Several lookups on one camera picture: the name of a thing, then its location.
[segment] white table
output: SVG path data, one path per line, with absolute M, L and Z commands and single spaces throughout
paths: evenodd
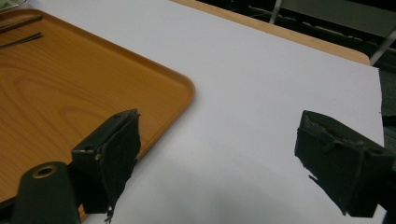
M 382 208 L 344 217 L 293 155 L 305 109 L 383 145 L 375 68 L 166 0 L 29 5 L 195 84 L 191 107 L 136 165 L 113 223 L 381 222 Z

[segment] wooden tray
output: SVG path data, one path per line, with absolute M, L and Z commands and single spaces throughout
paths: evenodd
M 140 158 L 190 104 L 189 79 L 35 9 L 0 15 L 0 26 L 43 20 L 0 34 L 0 202 L 21 175 L 45 161 L 70 162 L 71 149 L 111 115 L 137 108 Z

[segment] wooden table edge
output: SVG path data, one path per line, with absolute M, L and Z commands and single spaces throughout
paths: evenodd
M 343 46 L 339 46 L 309 35 L 300 34 L 292 30 L 270 24 L 265 21 L 259 21 L 238 13 L 231 12 L 229 10 L 220 7 L 214 7 L 209 4 L 198 2 L 195 0 L 170 0 L 170 1 L 179 3 L 186 7 L 192 7 L 201 10 L 203 12 L 221 17 L 229 21 L 234 21 L 239 24 L 246 25 L 248 27 L 263 31 L 270 35 L 276 35 L 278 37 L 288 39 L 295 43 L 308 46 L 309 48 L 312 49 L 318 49 L 320 51 L 327 52 L 332 55 L 345 58 L 356 63 L 370 65 L 369 57 L 363 54 L 362 52 L 359 52 L 354 49 L 349 49 Z

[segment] chopstick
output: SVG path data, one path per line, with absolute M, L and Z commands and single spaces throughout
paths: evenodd
M 41 36 L 43 36 L 41 33 L 36 33 L 34 35 L 29 35 L 29 36 L 27 36 L 25 38 L 16 40 L 14 42 L 11 42 L 11 43 L 8 43 L 8 44 L 5 44 L 5 45 L 2 45 L 2 46 L 0 46 L 0 49 L 6 49 L 6 48 L 9 48 L 9 47 L 12 47 L 12 46 L 15 46 L 15 45 L 19 45 L 19 44 L 22 44 L 22 43 L 25 43 L 25 42 L 28 42 L 28 41 L 31 41 L 31 40 L 35 40 L 35 39 L 40 38 Z
M 42 19 L 43 19 L 42 15 L 35 15 L 35 16 L 29 17 L 27 19 L 21 20 L 21 21 L 10 22 L 6 25 L 0 26 L 0 34 L 7 32 L 9 30 L 27 25 L 27 24 L 35 22 L 35 21 L 41 21 Z

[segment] wood grain surface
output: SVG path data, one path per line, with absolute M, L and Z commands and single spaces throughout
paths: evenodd
M 44 12 L 0 15 L 0 26 L 42 15 L 0 34 L 0 201 L 16 195 L 21 175 L 46 161 L 70 162 L 70 151 L 113 114 L 137 108 L 139 159 L 187 108 L 189 79 Z
M 192 7 L 204 11 L 206 13 L 221 17 L 229 21 L 234 21 L 249 26 L 251 28 L 263 31 L 271 35 L 276 35 L 288 39 L 295 43 L 308 46 L 312 49 L 318 49 L 330 53 L 332 55 L 336 55 L 338 57 L 348 59 L 353 62 L 370 65 L 370 60 L 368 56 L 354 49 L 348 49 L 339 45 L 335 45 L 333 43 L 321 39 L 317 39 L 309 35 L 303 35 L 294 32 L 292 30 L 288 30 L 286 28 L 270 24 L 265 21 L 259 21 L 238 13 L 231 12 L 229 10 L 220 7 L 213 7 L 209 4 L 198 2 L 195 0 L 171 0 L 171 1 L 187 7 Z

